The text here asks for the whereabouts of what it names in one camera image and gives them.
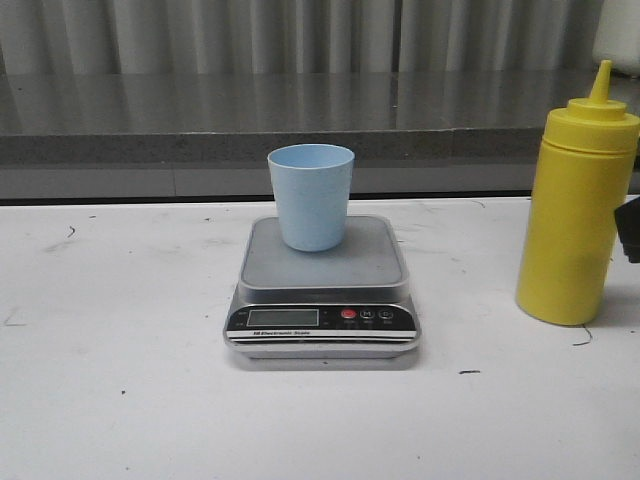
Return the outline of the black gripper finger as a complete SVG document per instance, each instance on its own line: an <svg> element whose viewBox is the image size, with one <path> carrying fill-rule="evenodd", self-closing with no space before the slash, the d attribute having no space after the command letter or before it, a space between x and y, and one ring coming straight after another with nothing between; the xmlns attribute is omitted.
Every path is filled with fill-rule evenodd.
<svg viewBox="0 0 640 480"><path fill-rule="evenodd" d="M640 198L619 206L614 218L623 252L629 262L640 261Z"/></svg>

